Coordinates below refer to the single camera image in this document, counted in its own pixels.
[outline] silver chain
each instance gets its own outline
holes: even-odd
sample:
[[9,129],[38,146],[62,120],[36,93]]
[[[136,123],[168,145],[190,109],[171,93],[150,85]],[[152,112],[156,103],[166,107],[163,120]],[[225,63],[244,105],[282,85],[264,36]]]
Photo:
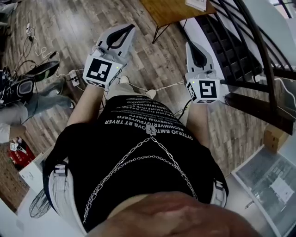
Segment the silver chain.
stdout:
[[[142,156],[142,157],[138,157],[138,158],[134,158],[132,160],[129,160],[127,162],[124,163],[124,161],[127,159],[127,157],[133,153],[137,148],[139,148],[140,146],[142,146],[144,143],[148,142],[149,140],[152,140],[153,142],[157,143],[165,152],[166,154],[169,156],[169,158],[173,161],[173,163],[167,161],[166,159],[159,157],[159,156]],[[189,182],[187,176],[184,174],[184,172],[181,170],[181,168],[179,167],[178,163],[174,160],[173,156],[171,153],[168,152],[168,150],[161,144],[159,143],[154,137],[152,137],[152,135],[150,135],[150,138],[146,138],[144,141],[140,142],[137,146],[135,146],[134,148],[132,148],[118,163],[117,165],[113,168],[113,170],[98,184],[98,186],[95,188],[95,190],[93,191],[92,195],[90,196],[86,208],[85,208],[85,212],[84,212],[84,220],[83,223],[86,223],[86,219],[88,216],[88,212],[92,207],[92,203],[93,201],[96,199],[98,192],[102,189],[103,185],[106,183],[106,181],[114,174],[116,173],[118,170],[120,170],[122,167],[126,166],[129,163],[132,163],[134,161],[138,161],[141,159],[145,159],[145,158],[156,158],[159,159],[161,161],[166,162],[167,164],[173,166],[175,169],[177,169],[180,173],[182,178],[186,181],[187,186],[190,188],[191,192],[192,192],[192,196],[197,199],[197,195],[195,194],[191,183]]]

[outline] black t-shirt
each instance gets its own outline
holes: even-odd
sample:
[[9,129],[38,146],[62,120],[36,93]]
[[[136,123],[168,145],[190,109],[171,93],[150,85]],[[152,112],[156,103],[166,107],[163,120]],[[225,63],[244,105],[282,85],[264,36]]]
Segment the black t-shirt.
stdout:
[[[214,179],[227,188],[209,149],[166,106],[145,96],[116,96],[106,103],[95,123],[71,125],[60,134],[43,170],[45,192],[48,193],[48,176],[54,166],[68,157],[75,203],[83,221],[87,201],[96,186],[132,148],[151,137],[147,125],[156,129],[153,137],[172,154],[199,201],[210,203]],[[152,139],[135,149],[126,161],[143,156],[158,156],[173,163]],[[98,192],[84,227],[90,231],[130,197],[165,191],[192,196],[181,173],[170,164],[153,157],[131,162],[114,173]]]

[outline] wooden floor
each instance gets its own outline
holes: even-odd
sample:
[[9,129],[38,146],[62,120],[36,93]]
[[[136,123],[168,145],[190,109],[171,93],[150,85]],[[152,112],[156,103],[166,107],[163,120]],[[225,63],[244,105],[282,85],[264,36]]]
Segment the wooden floor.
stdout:
[[[172,25],[156,44],[151,44],[156,25],[139,0],[23,0],[10,19],[12,36],[7,42],[4,64],[11,68],[22,54],[29,22],[36,28],[38,53],[44,46],[48,52],[60,52],[58,73],[83,68],[86,56],[100,34],[111,26],[124,23],[133,23],[137,28],[130,61],[122,73],[131,83],[156,89],[182,81],[186,73],[185,38]],[[42,58],[36,56],[34,48],[27,59],[41,62]],[[53,76],[37,83],[38,90],[54,80],[57,78]],[[73,98],[78,100],[82,91],[73,88],[71,82],[68,87]],[[241,93],[265,97],[263,93],[251,90],[241,90]],[[189,100],[189,95],[181,85],[158,92],[156,99],[177,112]],[[70,113],[70,109],[56,106],[25,123],[25,139],[36,155],[54,144]],[[262,144],[266,124],[221,102],[210,107],[209,120],[213,156],[228,175]]]

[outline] power strip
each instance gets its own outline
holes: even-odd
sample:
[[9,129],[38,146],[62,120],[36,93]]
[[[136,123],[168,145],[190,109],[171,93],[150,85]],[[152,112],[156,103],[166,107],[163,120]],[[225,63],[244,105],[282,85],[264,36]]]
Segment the power strip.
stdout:
[[75,70],[69,72],[70,80],[74,87],[79,86],[80,82],[78,80],[78,76]]

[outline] table leg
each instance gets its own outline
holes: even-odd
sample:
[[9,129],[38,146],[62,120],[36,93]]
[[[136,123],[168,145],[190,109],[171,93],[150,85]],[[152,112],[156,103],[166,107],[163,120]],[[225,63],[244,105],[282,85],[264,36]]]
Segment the table leg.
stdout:
[[[159,36],[161,36],[162,35],[162,33],[168,28],[170,26],[170,24],[168,24],[167,26],[166,26],[166,28],[159,34]],[[157,33],[158,33],[158,31],[160,30],[160,28],[159,27],[156,27],[156,31],[155,31],[155,34],[154,34],[154,38],[153,38],[153,41],[152,41],[152,43],[154,44],[156,41],[157,41],[157,39],[159,38],[159,36],[157,36]]]

